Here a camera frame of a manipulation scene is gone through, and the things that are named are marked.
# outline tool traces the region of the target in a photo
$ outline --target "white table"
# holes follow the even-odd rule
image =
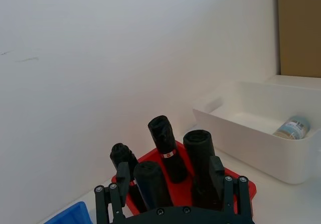
[[[253,220],[256,224],[321,223],[321,168],[319,168],[315,176],[307,182],[301,185],[289,185],[217,149],[215,149],[215,152],[216,155],[221,158],[225,167],[238,174],[247,176],[255,183],[257,194],[252,201],[252,205],[254,212]],[[103,185],[108,186],[109,183],[110,180],[107,180]],[[84,201],[86,203],[90,218],[92,222],[96,224],[94,192],[88,192],[64,209],[78,201]],[[126,217],[131,216],[131,212],[127,206],[123,208],[123,213]],[[111,205],[109,205],[109,214],[112,221]]]

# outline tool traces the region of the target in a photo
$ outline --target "blue container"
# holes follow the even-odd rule
[[[45,224],[92,224],[86,204],[81,201],[51,218]]]

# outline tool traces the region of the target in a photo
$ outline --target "white plastic bin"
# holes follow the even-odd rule
[[[214,146],[286,183],[306,181],[315,170],[321,142],[321,90],[235,82],[199,100],[193,112]],[[306,117],[302,140],[272,135],[288,118]]]

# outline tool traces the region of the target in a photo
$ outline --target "white wall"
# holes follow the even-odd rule
[[[0,0],[0,219],[36,223],[227,79],[276,73],[273,0]]]

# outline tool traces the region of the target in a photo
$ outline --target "cardboard box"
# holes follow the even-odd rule
[[[321,77],[321,0],[278,0],[281,75]]]

